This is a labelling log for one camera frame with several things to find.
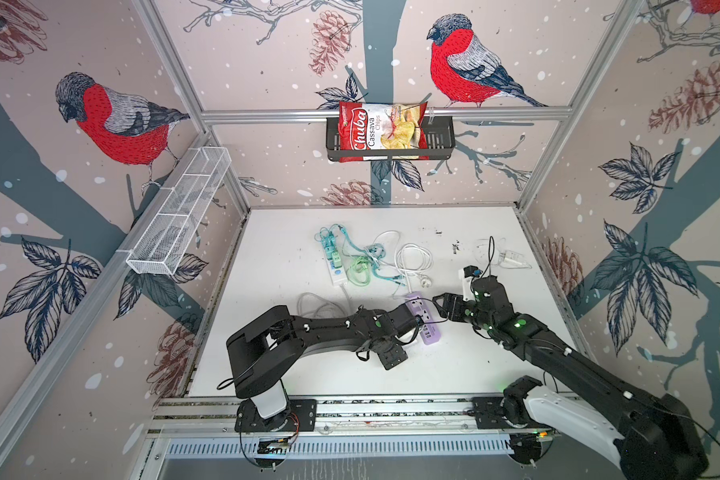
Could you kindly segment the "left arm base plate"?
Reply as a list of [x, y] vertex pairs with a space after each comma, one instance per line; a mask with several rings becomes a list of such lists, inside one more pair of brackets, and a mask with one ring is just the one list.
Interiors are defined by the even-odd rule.
[[237, 433], [313, 432], [315, 429], [317, 401], [315, 399], [290, 399], [286, 408], [269, 417], [259, 414], [251, 399], [243, 400], [237, 410], [234, 431]]

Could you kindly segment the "purple power strip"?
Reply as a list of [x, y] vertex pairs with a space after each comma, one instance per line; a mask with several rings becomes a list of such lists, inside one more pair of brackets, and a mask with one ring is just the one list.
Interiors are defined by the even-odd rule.
[[441, 333], [437, 325], [443, 321], [435, 304], [425, 299], [419, 292], [409, 293], [405, 296], [405, 306], [419, 321], [419, 335], [425, 345], [433, 345], [440, 341]]

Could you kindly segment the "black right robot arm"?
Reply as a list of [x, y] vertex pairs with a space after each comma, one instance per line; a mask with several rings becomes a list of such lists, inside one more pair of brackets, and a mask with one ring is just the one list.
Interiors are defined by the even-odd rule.
[[577, 395], [572, 401], [523, 376], [503, 391], [513, 426], [549, 426], [609, 460], [627, 479], [698, 479], [709, 460], [683, 402], [639, 389], [572, 349], [545, 323], [518, 313], [495, 276], [475, 279], [473, 297], [444, 293], [433, 302], [448, 321], [468, 323]]

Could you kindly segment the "teal plug adapter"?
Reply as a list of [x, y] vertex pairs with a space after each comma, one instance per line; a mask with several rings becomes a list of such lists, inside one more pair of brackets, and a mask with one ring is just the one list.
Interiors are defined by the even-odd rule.
[[332, 255], [334, 252], [337, 251], [336, 237], [332, 234], [322, 236], [321, 245], [328, 255]]

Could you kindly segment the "white blue power strip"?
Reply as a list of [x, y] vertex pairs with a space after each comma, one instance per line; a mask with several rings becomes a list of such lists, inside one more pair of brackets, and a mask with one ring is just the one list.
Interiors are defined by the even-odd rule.
[[331, 235], [325, 237], [322, 246], [332, 284], [334, 286], [346, 284], [348, 277], [335, 237]]

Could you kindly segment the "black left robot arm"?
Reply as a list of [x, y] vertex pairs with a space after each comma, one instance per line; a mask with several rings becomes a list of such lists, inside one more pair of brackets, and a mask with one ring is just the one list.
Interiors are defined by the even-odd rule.
[[390, 370], [407, 359], [403, 337], [417, 337], [423, 318], [400, 305], [392, 311], [360, 308], [339, 318], [306, 318], [277, 305], [226, 340], [231, 376], [217, 388], [234, 388], [239, 399], [253, 402], [263, 419], [290, 410], [283, 376], [302, 357], [350, 351], [366, 361], [378, 356]]

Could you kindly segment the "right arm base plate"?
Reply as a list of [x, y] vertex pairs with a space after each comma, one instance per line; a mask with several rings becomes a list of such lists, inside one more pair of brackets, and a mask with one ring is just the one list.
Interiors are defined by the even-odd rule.
[[533, 420], [521, 400], [474, 397], [465, 413], [475, 420], [479, 430], [551, 430], [550, 426]]

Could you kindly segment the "green plug adapter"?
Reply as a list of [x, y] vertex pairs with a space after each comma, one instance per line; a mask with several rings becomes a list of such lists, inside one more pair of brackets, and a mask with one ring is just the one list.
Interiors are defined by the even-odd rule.
[[341, 256], [337, 252], [332, 252], [329, 259], [329, 264], [333, 270], [342, 270], [343, 262]]

